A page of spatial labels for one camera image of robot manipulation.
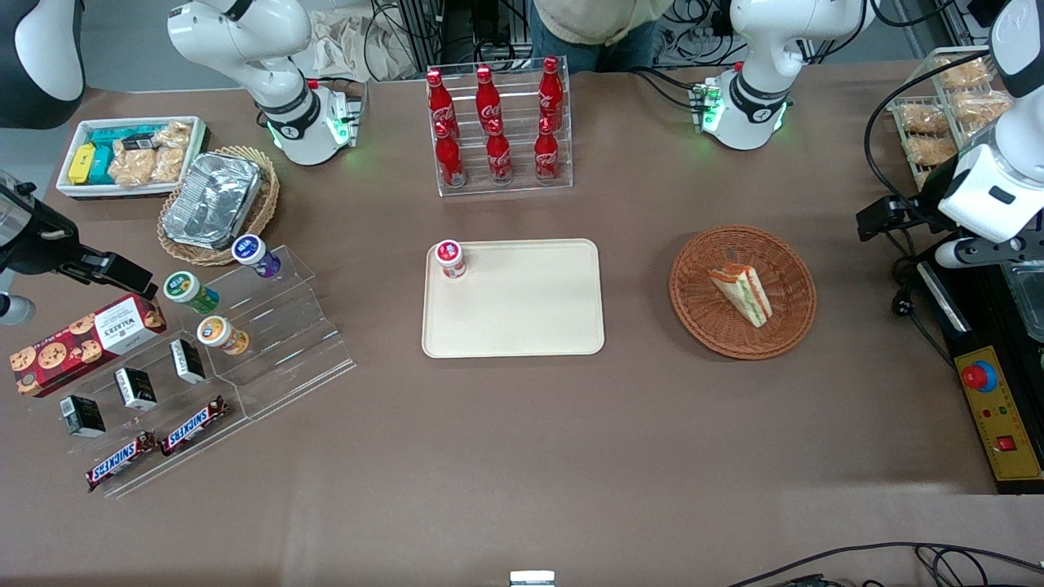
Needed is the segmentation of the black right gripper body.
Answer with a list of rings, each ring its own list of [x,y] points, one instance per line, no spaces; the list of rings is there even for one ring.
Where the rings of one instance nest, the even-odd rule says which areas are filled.
[[[29,186],[2,187],[2,268],[71,276],[81,260],[78,227],[37,199]]]

